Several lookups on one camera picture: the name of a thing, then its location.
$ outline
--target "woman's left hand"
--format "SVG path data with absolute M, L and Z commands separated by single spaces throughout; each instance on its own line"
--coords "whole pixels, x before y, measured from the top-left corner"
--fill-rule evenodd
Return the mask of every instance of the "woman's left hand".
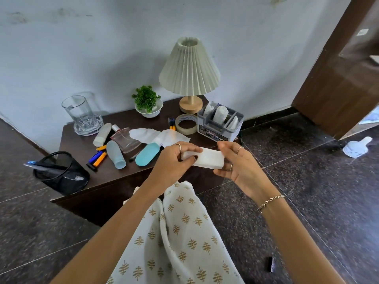
M 157 190 L 157 196 L 177 182 L 183 174 L 195 163 L 197 156 L 191 156 L 185 161 L 179 161 L 180 154 L 185 151 L 202 152 L 203 149 L 189 142 L 178 142 L 166 147 L 161 154 L 144 185 Z

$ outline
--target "potted plant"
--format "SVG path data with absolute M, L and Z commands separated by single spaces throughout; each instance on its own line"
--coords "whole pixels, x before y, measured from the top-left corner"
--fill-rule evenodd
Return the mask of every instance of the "potted plant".
M 136 111 L 147 118 L 157 116 L 163 107 L 163 102 L 160 99 L 161 96 L 153 91 L 151 85 L 143 85 L 139 89 L 136 89 L 136 92 L 137 94 L 131 96 L 136 104 Z

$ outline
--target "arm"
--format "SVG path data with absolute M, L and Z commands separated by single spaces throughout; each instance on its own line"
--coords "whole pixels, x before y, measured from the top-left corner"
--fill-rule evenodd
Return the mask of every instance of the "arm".
M 179 142 L 181 152 L 202 152 L 192 143 Z M 166 188 L 178 181 L 197 156 L 178 161 L 179 146 L 166 147 L 152 172 L 126 204 L 95 234 L 50 284 L 104 284 L 133 237 L 142 217 Z
M 281 195 L 251 153 L 237 143 L 218 142 L 220 151 L 233 163 L 233 171 L 214 170 L 233 180 L 258 206 Z M 313 241 L 284 198 L 270 201 L 262 209 L 272 237 L 295 284 L 345 284 Z

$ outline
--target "pink perfume bottle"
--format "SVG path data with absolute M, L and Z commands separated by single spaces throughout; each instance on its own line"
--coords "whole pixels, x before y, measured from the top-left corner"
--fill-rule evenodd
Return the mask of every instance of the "pink perfume bottle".
M 116 124 L 112 125 L 112 129 L 115 134 L 111 136 L 111 140 L 114 140 L 120 147 L 122 153 L 128 153 L 137 148 L 141 142 L 130 137 L 130 128 L 120 129 Z

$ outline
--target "hand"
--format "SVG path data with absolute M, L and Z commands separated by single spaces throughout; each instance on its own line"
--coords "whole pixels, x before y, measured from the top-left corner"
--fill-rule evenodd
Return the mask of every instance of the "hand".
M 146 187 L 157 189 L 157 196 L 177 182 L 183 174 L 195 163 L 197 156 L 191 156 L 185 161 L 179 161 L 179 156 L 185 151 L 202 152 L 203 149 L 189 142 L 178 142 L 182 147 L 173 144 L 166 147 L 161 154 L 149 177 L 145 180 Z
M 215 169 L 216 175 L 231 179 L 257 205 L 280 195 L 253 155 L 235 142 L 217 142 L 222 154 L 233 164 L 232 171 Z

